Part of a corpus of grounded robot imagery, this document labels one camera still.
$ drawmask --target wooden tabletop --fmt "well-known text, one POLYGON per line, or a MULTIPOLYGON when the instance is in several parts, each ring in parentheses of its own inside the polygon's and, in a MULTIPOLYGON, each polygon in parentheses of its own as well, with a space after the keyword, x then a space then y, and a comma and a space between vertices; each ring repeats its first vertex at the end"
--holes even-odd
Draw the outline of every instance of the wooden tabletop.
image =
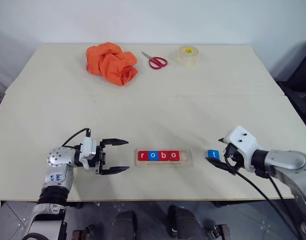
MULTIPOLYGON (((200 59, 195 70, 171 61, 161 70, 152 70, 148 59, 136 54, 139 74, 125 87, 86 72, 87 46, 42 45, 7 90, 0 106, 0 200, 37 200, 49 150, 82 128, 91 128, 92 138, 98 141, 129 141, 105 148, 105 167, 130 169, 108 176, 75 169, 69 201, 262 199, 244 180, 205 160, 209 149, 222 152, 225 145, 217 140, 237 125, 251 132, 266 150, 306 153, 304 123, 249 46, 197 46, 205 62, 200 59), (140 148, 189 149, 193 165, 136 167, 135 151, 140 148)), ((177 48, 122 47, 161 57, 170 54, 167 49, 177 48)), ((269 181, 241 172, 268 197, 277 197, 269 181)), ((287 186, 277 184, 285 197, 292 196, 287 186)))

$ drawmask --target red letter block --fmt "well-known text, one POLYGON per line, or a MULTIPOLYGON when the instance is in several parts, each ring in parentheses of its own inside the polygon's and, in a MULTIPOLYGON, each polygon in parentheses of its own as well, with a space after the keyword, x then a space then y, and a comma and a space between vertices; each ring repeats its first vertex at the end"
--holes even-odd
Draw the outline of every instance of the red letter block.
POLYGON ((148 161, 148 151, 138 151, 139 161, 148 161))
POLYGON ((168 161, 168 151, 158 151, 158 160, 159 161, 168 161))
POLYGON ((179 161, 179 151, 169 151, 170 161, 179 161))

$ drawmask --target tape roll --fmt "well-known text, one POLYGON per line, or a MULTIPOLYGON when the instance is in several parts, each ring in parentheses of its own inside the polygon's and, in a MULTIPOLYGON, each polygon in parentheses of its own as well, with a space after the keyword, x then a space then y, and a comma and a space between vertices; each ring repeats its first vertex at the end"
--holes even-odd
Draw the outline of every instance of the tape roll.
POLYGON ((181 46, 178 49, 177 62, 184 66, 191 66, 198 62, 199 51, 194 46, 181 46))

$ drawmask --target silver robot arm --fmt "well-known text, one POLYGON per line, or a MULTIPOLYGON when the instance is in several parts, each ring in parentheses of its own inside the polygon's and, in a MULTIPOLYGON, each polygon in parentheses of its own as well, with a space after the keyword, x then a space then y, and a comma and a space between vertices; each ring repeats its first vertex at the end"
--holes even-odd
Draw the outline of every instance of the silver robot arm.
POLYGON ((103 169, 105 165, 106 145, 123 145, 127 141, 110 138, 103 139, 99 145, 91 139, 90 129, 85 128, 86 137, 80 145, 74 147, 56 147, 49 152, 49 164, 45 181, 37 205, 34 206, 23 233, 23 240, 65 240, 66 223, 64 222, 67 196, 74 181, 73 169, 95 168, 97 175, 120 173, 129 167, 118 166, 103 169))
MULTIPOLYGON (((243 127, 238 126, 219 141, 227 144, 224 157, 231 158, 238 171, 245 168, 262 178, 279 179, 292 191, 300 209, 306 215, 306 154, 299 151, 265 151, 256 138, 243 127)), ((214 166, 234 174, 228 166, 217 159, 207 158, 214 166)))

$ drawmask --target plastic block holder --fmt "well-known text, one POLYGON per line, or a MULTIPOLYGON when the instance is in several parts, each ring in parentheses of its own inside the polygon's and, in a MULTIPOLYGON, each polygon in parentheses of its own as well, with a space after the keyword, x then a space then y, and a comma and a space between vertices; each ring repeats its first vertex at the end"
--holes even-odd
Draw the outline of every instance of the plastic block holder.
POLYGON ((135 152, 138 167, 189 167, 192 166, 188 149, 138 149, 135 152))

